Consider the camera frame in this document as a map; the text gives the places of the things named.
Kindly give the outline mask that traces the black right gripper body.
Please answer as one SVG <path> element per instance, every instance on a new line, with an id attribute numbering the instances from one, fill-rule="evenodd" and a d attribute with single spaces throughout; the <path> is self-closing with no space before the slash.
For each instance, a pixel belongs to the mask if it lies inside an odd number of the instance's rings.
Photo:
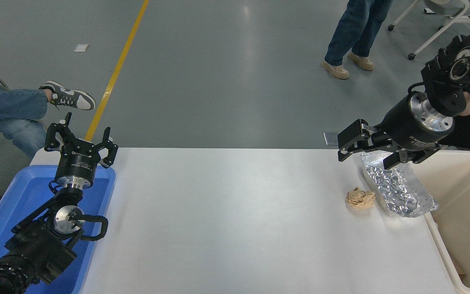
<path id="1" fill-rule="evenodd" d="M 408 95 L 376 128 L 386 132 L 400 147 L 421 151 L 449 135 L 450 119 L 435 110 L 426 95 Z"/>

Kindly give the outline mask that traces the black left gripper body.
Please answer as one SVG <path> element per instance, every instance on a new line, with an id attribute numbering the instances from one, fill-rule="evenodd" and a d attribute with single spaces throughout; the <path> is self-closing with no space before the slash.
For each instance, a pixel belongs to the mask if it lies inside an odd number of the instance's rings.
<path id="1" fill-rule="evenodd" d="M 96 154 L 88 154 L 88 151 L 93 148 L 93 143 L 84 140 L 64 142 L 60 151 L 57 180 L 65 180 L 72 176 L 94 180 L 100 157 Z"/>

